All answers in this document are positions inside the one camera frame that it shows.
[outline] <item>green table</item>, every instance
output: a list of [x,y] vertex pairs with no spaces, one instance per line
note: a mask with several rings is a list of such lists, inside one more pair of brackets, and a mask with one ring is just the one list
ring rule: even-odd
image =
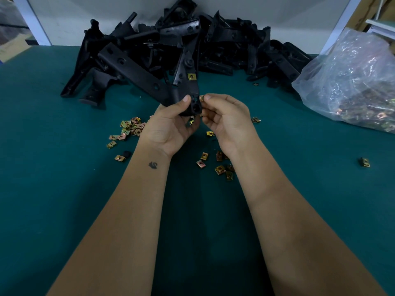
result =
[[[126,164],[114,157],[138,139],[108,150],[108,136],[158,105],[132,85],[112,86],[106,110],[61,98],[77,53],[32,47],[0,66],[0,295],[46,293],[119,182]],[[395,135],[331,121],[245,78],[201,73],[200,91],[231,94],[261,118],[259,136],[291,182],[395,295]],[[219,145],[206,130],[171,162],[152,294],[271,295],[242,190],[215,174]]]

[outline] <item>black wrist tattoo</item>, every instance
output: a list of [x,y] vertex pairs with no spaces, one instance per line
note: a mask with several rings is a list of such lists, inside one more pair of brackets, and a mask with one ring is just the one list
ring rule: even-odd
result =
[[156,169],[156,167],[157,167],[157,163],[156,162],[150,162],[149,164],[148,164],[148,166],[150,166],[152,169]]

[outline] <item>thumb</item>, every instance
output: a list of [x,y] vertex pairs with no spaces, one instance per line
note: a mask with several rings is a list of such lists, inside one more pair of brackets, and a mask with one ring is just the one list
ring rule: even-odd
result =
[[171,106],[168,106],[163,110],[160,110],[159,113],[163,117],[174,118],[180,113],[184,112],[188,108],[190,103],[191,97],[187,94],[181,101]]
[[210,94],[206,94],[203,97],[203,102],[218,110],[221,114],[229,114],[234,108],[234,105],[229,103],[227,100]]

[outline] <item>bare skin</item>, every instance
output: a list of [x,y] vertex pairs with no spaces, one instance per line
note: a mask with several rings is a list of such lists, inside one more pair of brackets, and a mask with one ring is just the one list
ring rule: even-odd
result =
[[[260,141],[248,108],[204,96],[203,122],[232,161],[276,295],[386,295],[373,276],[286,178]],[[199,127],[159,106],[119,185],[48,295],[150,295],[167,172]]]

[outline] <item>person's right hand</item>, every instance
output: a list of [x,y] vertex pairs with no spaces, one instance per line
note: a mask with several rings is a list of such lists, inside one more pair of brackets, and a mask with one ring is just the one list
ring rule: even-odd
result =
[[227,94],[205,94],[202,101],[203,123],[217,136],[221,150],[237,160],[249,151],[258,134],[247,106]]

